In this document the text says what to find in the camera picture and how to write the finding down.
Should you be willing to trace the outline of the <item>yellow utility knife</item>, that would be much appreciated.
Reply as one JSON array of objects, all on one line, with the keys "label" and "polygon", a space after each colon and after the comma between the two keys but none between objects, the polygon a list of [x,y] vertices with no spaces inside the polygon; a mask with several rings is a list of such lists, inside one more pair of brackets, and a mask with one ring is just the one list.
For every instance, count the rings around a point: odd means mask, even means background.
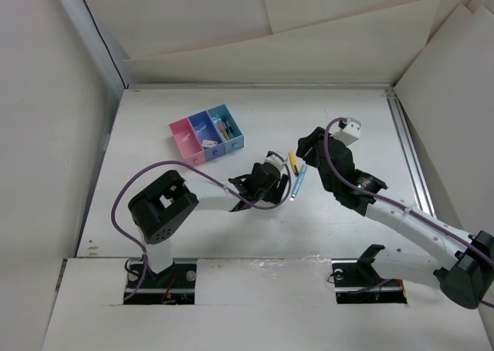
[{"label": "yellow utility knife", "polygon": [[296,156],[295,154],[290,151],[288,153],[288,156],[289,156],[289,162],[290,162],[290,166],[293,170],[293,173],[298,176],[299,175],[299,168],[298,168],[298,164],[297,164],[297,161],[296,161]]}]

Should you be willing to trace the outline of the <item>light blue cutter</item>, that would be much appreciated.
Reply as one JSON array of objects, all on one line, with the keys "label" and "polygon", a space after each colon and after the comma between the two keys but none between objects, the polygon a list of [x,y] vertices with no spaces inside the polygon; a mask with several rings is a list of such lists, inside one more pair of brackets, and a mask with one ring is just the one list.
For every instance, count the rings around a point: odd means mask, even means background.
[{"label": "light blue cutter", "polygon": [[296,182],[293,186],[293,189],[292,189],[292,192],[291,192],[291,195],[290,195],[290,200],[291,201],[294,201],[299,193],[299,190],[302,186],[302,183],[304,181],[304,177],[306,175],[306,171],[307,171],[307,165],[306,164],[303,164],[300,171],[299,171],[299,174],[298,176],[296,177]]}]

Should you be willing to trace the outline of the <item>white eraser with label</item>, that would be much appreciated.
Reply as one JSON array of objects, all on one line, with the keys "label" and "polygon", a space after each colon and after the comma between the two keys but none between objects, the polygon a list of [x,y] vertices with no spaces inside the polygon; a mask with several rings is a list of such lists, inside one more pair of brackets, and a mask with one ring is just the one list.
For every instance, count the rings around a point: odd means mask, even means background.
[{"label": "white eraser with label", "polygon": [[201,145],[204,147],[204,148],[210,148],[210,147],[214,147],[218,144],[217,141],[214,141],[214,140],[203,140]]}]

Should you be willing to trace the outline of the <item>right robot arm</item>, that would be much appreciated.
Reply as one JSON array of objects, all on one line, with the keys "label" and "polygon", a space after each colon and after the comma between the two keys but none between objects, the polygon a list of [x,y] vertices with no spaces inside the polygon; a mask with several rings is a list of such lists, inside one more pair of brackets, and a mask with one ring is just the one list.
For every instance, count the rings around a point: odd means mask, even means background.
[{"label": "right robot arm", "polygon": [[493,284],[493,236],[473,235],[424,213],[411,202],[390,197],[387,185],[354,165],[349,144],[357,137],[349,127],[331,134],[317,127],[297,141],[296,155],[314,167],[323,189],[345,208],[383,224],[424,251],[407,255],[372,244],[343,273],[356,279],[358,290],[370,292],[389,281],[404,279],[440,290],[466,309],[477,309]]}]

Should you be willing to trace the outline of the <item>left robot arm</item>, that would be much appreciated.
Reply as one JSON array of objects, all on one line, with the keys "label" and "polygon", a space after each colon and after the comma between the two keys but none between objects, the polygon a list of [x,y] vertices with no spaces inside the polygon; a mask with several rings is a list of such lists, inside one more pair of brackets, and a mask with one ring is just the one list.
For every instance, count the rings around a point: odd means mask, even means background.
[{"label": "left robot arm", "polygon": [[230,178],[226,183],[195,168],[191,170],[203,179],[188,183],[177,170],[168,170],[127,205],[140,233],[137,243],[143,252],[145,277],[158,287],[171,280],[171,237],[194,211],[268,211],[286,201],[286,189],[291,182],[285,162],[269,157],[255,163],[250,173]]}]

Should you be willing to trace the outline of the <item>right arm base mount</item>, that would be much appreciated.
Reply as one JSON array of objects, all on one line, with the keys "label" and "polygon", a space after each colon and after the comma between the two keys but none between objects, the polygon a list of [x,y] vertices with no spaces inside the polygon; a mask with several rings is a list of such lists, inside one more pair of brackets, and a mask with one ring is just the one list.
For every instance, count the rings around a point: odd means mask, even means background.
[{"label": "right arm base mount", "polygon": [[383,245],[371,245],[358,258],[331,260],[332,272],[327,282],[334,285],[339,305],[407,304],[401,280],[384,279],[372,267]]}]

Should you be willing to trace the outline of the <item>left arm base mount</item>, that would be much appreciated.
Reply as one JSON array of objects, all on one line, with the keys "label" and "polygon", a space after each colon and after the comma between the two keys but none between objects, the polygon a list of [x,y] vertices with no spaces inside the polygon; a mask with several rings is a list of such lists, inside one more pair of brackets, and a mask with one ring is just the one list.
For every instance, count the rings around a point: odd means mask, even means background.
[{"label": "left arm base mount", "polygon": [[143,263],[129,259],[124,268],[127,272],[124,305],[194,305],[196,261],[179,260],[159,275],[147,271],[138,289]]}]

